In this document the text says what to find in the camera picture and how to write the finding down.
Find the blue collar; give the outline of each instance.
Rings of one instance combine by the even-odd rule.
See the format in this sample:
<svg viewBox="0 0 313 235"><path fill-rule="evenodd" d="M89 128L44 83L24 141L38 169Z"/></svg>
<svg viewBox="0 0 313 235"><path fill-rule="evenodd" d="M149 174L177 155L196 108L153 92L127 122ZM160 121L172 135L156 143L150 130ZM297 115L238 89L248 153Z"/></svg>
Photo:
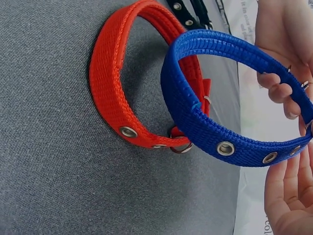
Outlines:
<svg viewBox="0 0 313 235"><path fill-rule="evenodd" d="M286 142L261 142L240 136L215 123L201 111L201 104L179 67L179 60L197 54L233 59L259 73L275 73L292 87L307 133ZM296 156L312 138L313 105L290 71L256 46L231 35L197 29L180 35L170 46L161 71L165 103L177 127L197 147L227 163L263 167Z"/></svg>

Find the dog collar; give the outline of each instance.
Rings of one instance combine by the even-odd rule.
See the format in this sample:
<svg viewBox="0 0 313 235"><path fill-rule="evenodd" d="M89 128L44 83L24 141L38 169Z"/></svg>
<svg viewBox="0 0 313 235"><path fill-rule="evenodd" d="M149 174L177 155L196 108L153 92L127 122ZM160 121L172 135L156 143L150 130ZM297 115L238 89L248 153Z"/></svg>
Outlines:
<svg viewBox="0 0 313 235"><path fill-rule="evenodd" d="M178 61L186 56L209 54L243 63L259 73L275 73L292 87L291 98L300 106L306 135L286 142L261 142L240 136L203 114L201 101L184 77ZM200 149L230 164L247 167L272 165L297 155L312 139L313 105L305 86L290 70L258 49L231 35L211 30L191 30L170 46L161 71L161 88L177 127Z"/></svg>
<svg viewBox="0 0 313 235"><path fill-rule="evenodd" d="M188 30L192 29L213 29L213 24L210 21L207 9L202 0L191 0L193 10L199 19L197 21L188 11L182 0L166 0L167 4L172 9L173 13L180 21L180 23Z"/></svg>
<svg viewBox="0 0 313 235"><path fill-rule="evenodd" d="M95 106L108 125L130 143L145 148L170 147L177 153L186 152L192 143L177 127L171 130L170 138L150 133L134 115L125 99L120 71L127 38L137 16L150 22L167 44L184 32L175 16L154 0L140 0L113 13L100 31L90 62L89 82ZM210 90L210 80L202 79L197 57L184 58L180 66L202 102L201 110L208 115L209 99L206 97Z"/></svg>

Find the gray fabric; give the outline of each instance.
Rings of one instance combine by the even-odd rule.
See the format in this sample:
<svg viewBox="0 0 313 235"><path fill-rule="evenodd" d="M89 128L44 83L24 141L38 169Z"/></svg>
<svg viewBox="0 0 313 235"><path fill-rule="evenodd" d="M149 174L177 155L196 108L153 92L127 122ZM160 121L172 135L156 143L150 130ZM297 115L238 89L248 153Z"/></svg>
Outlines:
<svg viewBox="0 0 313 235"><path fill-rule="evenodd" d="M0 234L232 234L238 167L196 147L177 155L132 146L95 109L93 44L109 15L132 2L2 0ZM138 18L122 72L134 112L162 135L173 125L159 85L166 50ZM213 79L211 117L239 133L236 64L209 56L201 63Z"/></svg>

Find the fingernail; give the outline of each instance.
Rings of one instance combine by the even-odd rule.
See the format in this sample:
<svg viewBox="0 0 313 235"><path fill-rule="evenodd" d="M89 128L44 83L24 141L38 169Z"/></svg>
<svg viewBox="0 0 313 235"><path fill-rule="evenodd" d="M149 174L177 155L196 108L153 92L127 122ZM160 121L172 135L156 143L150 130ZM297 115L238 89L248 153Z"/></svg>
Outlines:
<svg viewBox="0 0 313 235"><path fill-rule="evenodd" d="M293 113L289 113L289 115L290 115L290 117L293 117L293 118L296 118L296 117L298 117L298 115L296 115L296 114L293 114Z"/></svg>

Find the metal ring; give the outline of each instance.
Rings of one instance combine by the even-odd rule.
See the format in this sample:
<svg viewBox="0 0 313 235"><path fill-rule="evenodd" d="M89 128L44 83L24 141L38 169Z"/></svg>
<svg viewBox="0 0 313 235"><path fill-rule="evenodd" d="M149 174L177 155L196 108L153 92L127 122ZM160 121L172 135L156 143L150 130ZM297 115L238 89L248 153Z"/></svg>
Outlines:
<svg viewBox="0 0 313 235"><path fill-rule="evenodd" d="M262 162L264 164L272 162L277 157L277 154L278 154L277 152L272 152L272 153L268 154L266 157L263 158Z"/></svg>
<svg viewBox="0 0 313 235"><path fill-rule="evenodd" d="M194 22L192 21L192 20L187 20L186 22L185 22L185 25L187 25L187 26L191 26L191 25L193 25L194 24Z"/></svg>
<svg viewBox="0 0 313 235"><path fill-rule="evenodd" d="M177 137L172 137L172 135L170 135L170 138L171 139L180 139L180 138L184 138L184 136L177 136ZM182 149L182 150L178 150L178 149L176 149L175 147L170 147L170 149L174 152L174 153L178 153L178 154L182 154L182 153L186 153L186 152L188 152L190 149L192 149L192 146L193 146L194 144L193 143L189 143L184 149Z"/></svg>
<svg viewBox="0 0 313 235"><path fill-rule="evenodd" d="M128 127L128 126L122 126L119 128L119 131L126 137L129 137L129 138L136 138L138 136L137 132Z"/></svg>
<svg viewBox="0 0 313 235"><path fill-rule="evenodd" d="M301 148L301 145L297 146L296 148L294 148L294 150L290 153L290 156L293 156L296 152L298 152L298 150Z"/></svg>
<svg viewBox="0 0 313 235"><path fill-rule="evenodd" d="M180 11L181 10L181 4L179 4L178 2L175 2L173 5L173 8L177 11Z"/></svg>
<svg viewBox="0 0 313 235"><path fill-rule="evenodd" d="M208 97L207 95L205 95L203 98L206 99L206 100L209 102L209 104L212 104L212 101L211 101L210 97Z"/></svg>
<svg viewBox="0 0 313 235"><path fill-rule="evenodd" d="M166 147L166 144L156 144L152 146L152 148L165 148L165 147Z"/></svg>
<svg viewBox="0 0 313 235"><path fill-rule="evenodd" d="M217 152L222 156L230 156L235 152L235 146L230 142L223 141L217 145Z"/></svg>

